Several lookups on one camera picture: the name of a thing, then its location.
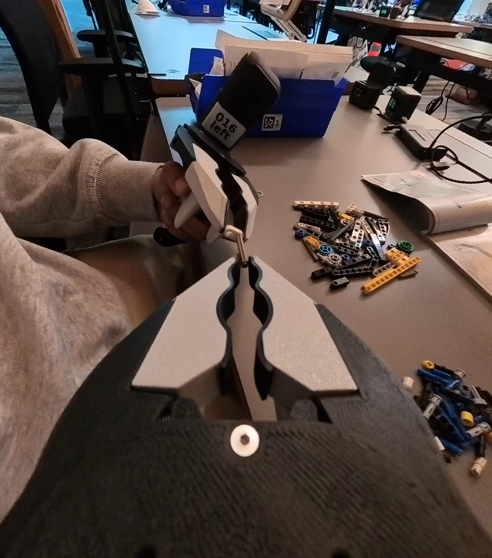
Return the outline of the small blue bin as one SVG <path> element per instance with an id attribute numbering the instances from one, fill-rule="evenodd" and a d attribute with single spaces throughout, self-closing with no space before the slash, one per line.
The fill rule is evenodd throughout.
<path id="1" fill-rule="evenodd" d="M 223 18 L 227 1 L 169 1 L 168 5 L 183 17 Z"/>

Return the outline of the person's left hand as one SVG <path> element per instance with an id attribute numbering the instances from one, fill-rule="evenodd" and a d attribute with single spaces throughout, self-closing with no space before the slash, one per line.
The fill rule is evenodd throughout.
<path id="1" fill-rule="evenodd" d="M 174 237 L 183 241 L 206 239 L 210 225 L 194 215 L 180 227 L 175 227 L 175 217 L 181 206 L 180 199 L 191 193 L 185 171 L 180 164 L 171 161 L 158 168 L 153 175 L 151 188 L 159 217 Z"/>

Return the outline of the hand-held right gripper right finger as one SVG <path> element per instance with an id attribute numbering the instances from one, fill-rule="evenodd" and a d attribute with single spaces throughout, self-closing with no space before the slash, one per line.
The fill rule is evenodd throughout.
<path id="1" fill-rule="evenodd" d="M 357 393 L 319 306 L 259 258 L 249 259 L 248 277 L 260 324 L 254 361 L 260 398 L 289 410 L 299 400 Z"/>

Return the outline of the curled instruction booklet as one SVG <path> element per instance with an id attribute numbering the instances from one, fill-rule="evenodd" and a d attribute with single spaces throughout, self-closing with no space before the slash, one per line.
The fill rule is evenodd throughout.
<path id="1" fill-rule="evenodd" d="M 430 172 L 367 174 L 361 179 L 404 200 L 416 212 L 424 233 L 454 232 L 492 223 L 492 196 L 436 178 Z"/>

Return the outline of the black flat power box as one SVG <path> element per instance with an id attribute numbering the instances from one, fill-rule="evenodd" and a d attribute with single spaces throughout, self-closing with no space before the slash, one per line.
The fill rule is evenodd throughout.
<path id="1" fill-rule="evenodd" d="M 435 136 L 422 126 L 403 124 L 396 130 L 396 136 L 421 161 L 440 161 L 447 154 L 446 147 L 431 146 Z"/>

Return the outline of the person's beige pants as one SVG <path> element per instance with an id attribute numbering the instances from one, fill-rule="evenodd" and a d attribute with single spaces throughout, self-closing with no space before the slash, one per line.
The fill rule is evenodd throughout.
<path id="1" fill-rule="evenodd" d="M 172 300 L 205 275 L 197 242 L 162 247 L 152 235 L 67 250 L 65 254 L 114 284 L 133 329 L 161 303 Z"/>

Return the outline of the flat instruction sheet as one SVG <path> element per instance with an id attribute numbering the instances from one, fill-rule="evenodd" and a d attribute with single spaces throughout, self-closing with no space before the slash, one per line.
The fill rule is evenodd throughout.
<path id="1" fill-rule="evenodd" d="M 428 234 L 427 238 L 492 302 L 492 226 Z"/>

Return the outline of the black office chair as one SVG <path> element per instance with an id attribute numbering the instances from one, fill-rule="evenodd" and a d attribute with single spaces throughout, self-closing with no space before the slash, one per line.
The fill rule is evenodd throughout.
<path id="1" fill-rule="evenodd" d="M 0 1 L 0 28 L 25 80 L 36 127 L 52 135 L 50 118 L 62 104 L 62 142 L 98 139 L 138 160 L 151 114 L 146 69 L 136 40 L 110 27 L 83 31 L 95 56 L 82 58 L 77 48 L 62 53 L 68 32 L 54 31 L 45 1 Z"/>

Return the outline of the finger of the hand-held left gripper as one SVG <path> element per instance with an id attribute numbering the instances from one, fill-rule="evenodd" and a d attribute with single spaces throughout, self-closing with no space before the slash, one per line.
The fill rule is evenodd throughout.
<path id="1" fill-rule="evenodd" d="M 229 225 L 239 229 L 249 240 L 254 228 L 258 197 L 247 178 L 234 172 L 229 177 Z"/>
<path id="2" fill-rule="evenodd" d="M 230 216 L 230 194 L 223 189 L 225 179 L 233 177 L 233 167 L 225 158 L 215 157 L 200 146 L 192 147 L 193 160 L 185 179 L 190 188 L 185 198 L 185 222 L 203 213 L 210 228 L 207 241 L 219 238 L 238 242 L 238 230 Z"/>

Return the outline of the pile of lego pins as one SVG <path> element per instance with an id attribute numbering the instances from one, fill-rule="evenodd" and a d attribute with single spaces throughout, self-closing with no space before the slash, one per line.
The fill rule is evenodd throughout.
<path id="1" fill-rule="evenodd" d="M 415 373 L 402 378 L 447 463 L 473 455 L 469 468 L 479 478 L 486 470 L 492 446 L 492 393 L 467 381 L 461 369 L 423 360 Z"/>

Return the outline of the person's left forearm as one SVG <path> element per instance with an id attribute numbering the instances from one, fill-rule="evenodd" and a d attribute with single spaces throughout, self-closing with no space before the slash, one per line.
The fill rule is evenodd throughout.
<path id="1" fill-rule="evenodd" d="M 5 144 L 0 213 L 20 237 L 70 238 L 132 221 L 156 221 L 158 164 L 131 161 L 104 143 Z"/>

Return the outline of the black cube with green lights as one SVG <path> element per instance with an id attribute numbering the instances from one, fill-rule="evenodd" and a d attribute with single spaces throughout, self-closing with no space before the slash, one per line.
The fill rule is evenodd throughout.
<path id="1" fill-rule="evenodd" d="M 422 95 L 409 86 L 396 86 L 386 105 L 384 115 L 394 124 L 406 123 L 416 110 Z"/>

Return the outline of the grey lego connector piece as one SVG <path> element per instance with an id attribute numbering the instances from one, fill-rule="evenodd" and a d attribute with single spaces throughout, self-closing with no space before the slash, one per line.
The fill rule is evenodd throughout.
<path id="1" fill-rule="evenodd" d="M 244 245 L 245 241 L 244 241 L 243 232 L 235 226 L 227 225 L 225 226 L 225 229 L 223 230 L 222 234 L 226 240 L 235 244 L 236 251 L 237 251 L 237 258 L 240 263 L 240 266 L 242 268 L 248 267 L 249 258 L 245 252 L 245 245 Z"/>

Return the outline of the pile of lego beams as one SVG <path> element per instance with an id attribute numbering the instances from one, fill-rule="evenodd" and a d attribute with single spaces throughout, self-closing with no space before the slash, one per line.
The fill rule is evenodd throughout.
<path id="1" fill-rule="evenodd" d="M 339 291 L 361 281 L 360 293 L 368 297 L 417 277 L 422 259 L 413 243 L 389 242 L 388 218 L 337 201 L 295 200 L 292 209 L 299 214 L 294 238 L 317 265 L 310 273 L 313 283 Z"/>

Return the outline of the white papers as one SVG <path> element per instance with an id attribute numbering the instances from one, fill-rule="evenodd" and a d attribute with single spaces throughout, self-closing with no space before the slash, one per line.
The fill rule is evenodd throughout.
<path id="1" fill-rule="evenodd" d="M 229 76 L 247 53 L 255 53 L 278 79 L 331 80 L 338 83 L 353 62 L 352 47 L 292 40 L 251 40 L 218 30 L 215 47 L 221 54 L 208 66 L 209 74 Z"/>

